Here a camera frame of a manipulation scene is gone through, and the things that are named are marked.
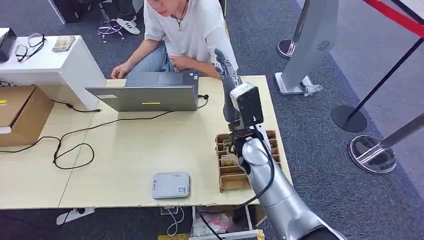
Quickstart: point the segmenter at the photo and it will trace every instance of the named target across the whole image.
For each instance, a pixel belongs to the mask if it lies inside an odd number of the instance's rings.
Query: man
[[[144,40],[111,77],[137,78],[140,72],[194,70],[219,79],[215,49],[238,69],[218,0],[145,0]]]
[[[136,25],[136,11],[134,10],[133,0],[114,0],[118,10],[116,22],[125,30],[134,35],[139,35],[140,30]]]

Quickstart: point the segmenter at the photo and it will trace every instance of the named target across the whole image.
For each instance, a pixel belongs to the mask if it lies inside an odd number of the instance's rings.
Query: white power bank
[[[153,176],[151,195],[154,199],[187,198],[190,194],[188,172],[166,172]]]

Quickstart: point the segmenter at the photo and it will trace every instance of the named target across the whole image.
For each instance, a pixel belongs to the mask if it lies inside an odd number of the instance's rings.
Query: eyeglasses
[[[34,56],[36,53],[38,53],[43,47],[44,47],[44,42],[46,41],[46,38],[43,35],[40,35],[39,33],[33,33],[28,37],[28,45],[29,47],[19,44],[15,51],[14,54],[17,57],[17,61],[22,63],[24,62],[24,60],[28,60],[30,57]],[[37,49],[35,51],[33,51],[32,53],[30,52],[30,48],[35,48],[37,47]]]

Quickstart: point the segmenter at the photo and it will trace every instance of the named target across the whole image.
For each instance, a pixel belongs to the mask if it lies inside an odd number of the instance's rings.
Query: white t-shirt
[[[189,0],[181,21],[182,31],[178,31],[175,18],[161,16],[144,0],[144,24],[144,38],[164,40],[169,56],[187,56],[220,67],[214,53],[219,49],[228,57],[234,70],[239,68],[218,0]]]

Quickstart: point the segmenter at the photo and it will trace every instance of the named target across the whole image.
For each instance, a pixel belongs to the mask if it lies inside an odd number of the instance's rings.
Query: metal pole
[[[292,57],[296,45],[298,44],[299,39],[301,38],[302,28],[304,26],[310,4],[311,0],[305,0],[302,12],[300,13],[299,21],[296,25],[296,30],[294,31],[293,39],[284,39],[277,44],[278,53],[286,59],[290,59]]]
[[[390,136],[386,137],[379,144],[375,145],[373,148],[366,151],[364,154],[359,156],[356,160],[361,164],[366,164],[369,161],[373,160],[375,157],[381,153],[387,151],[400,141],[406,139],[413,133],[419,131],[424,127],[424,113],[419,115],[417,118],[401,127],[399,130],[392,133]]]
[[[347,117],[349,121],[363,106],[368,100],[377,92],[377,90],[389,79],[393,73],[398,70],[398,68],[411,56],[415,50],[423,43],[424,38],[418,39],[416,43],[408,50],[408,52],[403,55],[403,57],[390,69],[390,71],[381,79],[381,81],[368,93],[368,95],[360,102],[360,104],[353,110],[353,112]]]

